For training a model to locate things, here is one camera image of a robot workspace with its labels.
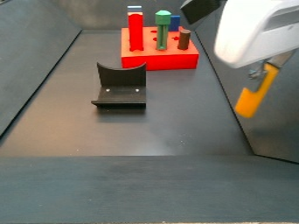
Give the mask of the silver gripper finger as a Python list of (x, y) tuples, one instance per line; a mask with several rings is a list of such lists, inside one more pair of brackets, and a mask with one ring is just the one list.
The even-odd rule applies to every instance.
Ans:
[(252, 64), (252, 67), (248, 70), (248, 78), (252, 81), (252, 83), (248, 85), (248, 89), (254, 92), (256, 92), (262, 86), (262, 82), (264, 81), (268, 71), (266, 69), (266, 65), (270, 64), (276, 69), (280, 69), (284, 65), (284, 63), (291, 59), (291, 57), (295, 54), (295, 50), (283, 52), (278, 54), (276, 56), (262, 59), (260, 61), (255, 62)]

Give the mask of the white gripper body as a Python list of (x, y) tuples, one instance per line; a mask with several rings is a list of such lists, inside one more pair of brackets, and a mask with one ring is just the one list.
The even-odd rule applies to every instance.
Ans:
[(299, 0), (228, 0), (214, 52), (234, 68), (299, 48)]

